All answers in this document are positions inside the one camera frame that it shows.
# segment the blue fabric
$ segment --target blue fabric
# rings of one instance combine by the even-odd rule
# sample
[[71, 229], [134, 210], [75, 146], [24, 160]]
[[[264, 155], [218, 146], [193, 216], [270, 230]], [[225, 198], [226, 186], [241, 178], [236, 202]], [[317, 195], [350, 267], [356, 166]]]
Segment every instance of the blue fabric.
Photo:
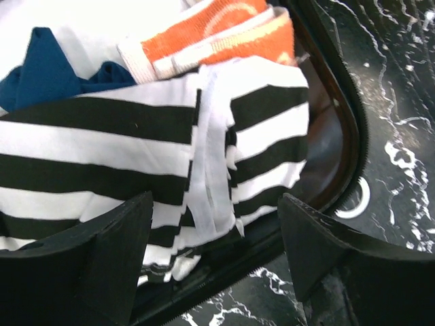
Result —
[[135, 85], [131, 74], [104, 62], [89, 80], [78, 78], [50, 29], [33, 29], [26, 58], [0, 81], [0, 107], [11, 112], [37, 103]]

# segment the orange towel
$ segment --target orange towel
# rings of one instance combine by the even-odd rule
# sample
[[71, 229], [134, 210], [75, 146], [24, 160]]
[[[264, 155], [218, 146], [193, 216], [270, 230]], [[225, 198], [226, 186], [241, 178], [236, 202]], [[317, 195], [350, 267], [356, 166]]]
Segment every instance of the orange towel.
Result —
[[212, 43], [213, 54], [200, 63], [211, 65], [236, 57], [261, 56], [282, 65], [293, 65], [293, 24], [287, 10], [282, 9], [278, 18], [263, 26]]
[[264, 12], [251, 21], [264, 16], [260, 24], [250, 24], [251, 28], [243, 29], [247, 22], [223, 33], [203, 40], [182, 51], [153, 62], [158, 79], [166, 79], [188, 71], [200, 64], [211, 65], [231, 58], [261, 56], [282, 65], [295, 65], [294, 32], [288, 11], [283, 7], [274, 7], [272, 14]]
[[184, 12], [184, 18], [173, 26], [149, 39], [142, 39], [140, 45], [145, 56], [140, 55], [135, 39], [120, 43], [118, 49], [136, 82], [150, 82], [156, 79], [153, 71], [148, 71], [151, 62], [241, 24], [266, 8], [265, 0], [202, 0]]

